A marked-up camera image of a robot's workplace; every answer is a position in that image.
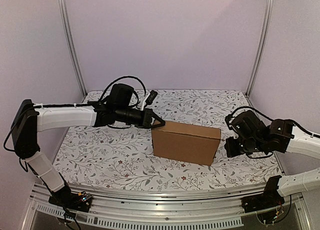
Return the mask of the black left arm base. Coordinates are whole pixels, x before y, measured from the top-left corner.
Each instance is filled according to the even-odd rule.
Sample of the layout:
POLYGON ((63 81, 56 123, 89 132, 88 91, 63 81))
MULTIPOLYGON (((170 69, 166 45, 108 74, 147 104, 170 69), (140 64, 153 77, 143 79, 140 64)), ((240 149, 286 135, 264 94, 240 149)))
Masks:
POLYGON ((57 192, 51 192, 49 203, 71 210, 88 213, 93 200, 93 195, 85 191, 72 193, 69 187, 63 187, 57 192))

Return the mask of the brown cardboard box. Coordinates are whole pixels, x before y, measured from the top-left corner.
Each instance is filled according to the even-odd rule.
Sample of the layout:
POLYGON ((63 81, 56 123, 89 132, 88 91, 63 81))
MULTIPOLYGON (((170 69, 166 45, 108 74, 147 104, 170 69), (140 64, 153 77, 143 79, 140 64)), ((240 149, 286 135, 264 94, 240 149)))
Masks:
POLYGON ((166 121, 151 130, 157 157, 210 166, 221 142, 221 129, 166 121))

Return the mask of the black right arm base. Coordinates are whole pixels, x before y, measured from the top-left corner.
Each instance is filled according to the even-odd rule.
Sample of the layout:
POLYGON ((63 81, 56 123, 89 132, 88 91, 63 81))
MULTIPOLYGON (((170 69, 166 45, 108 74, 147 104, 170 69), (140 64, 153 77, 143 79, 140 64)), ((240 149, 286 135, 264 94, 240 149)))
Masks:
POLYGON ((284 197, 276 190, 267 190, 261 194, 241 198, 241 206, 245 213, 273 208, 285 203, 284 197))

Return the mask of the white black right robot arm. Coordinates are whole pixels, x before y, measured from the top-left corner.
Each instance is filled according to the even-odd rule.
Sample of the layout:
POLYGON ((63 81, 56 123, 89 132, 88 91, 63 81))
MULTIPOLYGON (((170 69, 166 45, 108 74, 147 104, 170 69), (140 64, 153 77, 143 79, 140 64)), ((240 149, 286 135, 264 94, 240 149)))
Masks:
MULTIPOLYGON (((303 128, 291 119, 271 119, 267 126, 258 118, 260 112, 244 107, 243 112, 234 112, 225 117, 229 130, 235 137, 225 141, 227 157, 263 153, 267 158, 274 152, 295 153, 315 159, 320 157, 320 136, 303 128)), ((320 170, 316 168, 304 173, 289 176, 274 176, 268 179, 258 203, 269 208, 278 197, 286 197, 298 192, 307 192, 320 187, 320 170)))

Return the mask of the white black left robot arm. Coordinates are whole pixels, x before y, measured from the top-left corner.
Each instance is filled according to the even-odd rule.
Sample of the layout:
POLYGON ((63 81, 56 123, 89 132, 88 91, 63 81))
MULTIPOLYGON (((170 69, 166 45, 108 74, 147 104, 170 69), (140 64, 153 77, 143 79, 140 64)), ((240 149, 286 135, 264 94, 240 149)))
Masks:
POLYGON ((21 103, 7 136, 12 139, 12 151, 55 193, 55 199, 63 207, 70 207, 75 201, 74 196, 63 177, 41 152, 38 133, 69 127, 98 128, 115 122, 143 129, 163 127, 165 120, 148 107, 157 92, 145 93, 142 100, 131 104, 131 98, 136 94, 133 87, 120 83, 112 86, 109 95, 102 94, 97 101, 81 104, 43 105, 26 99, 21 103))

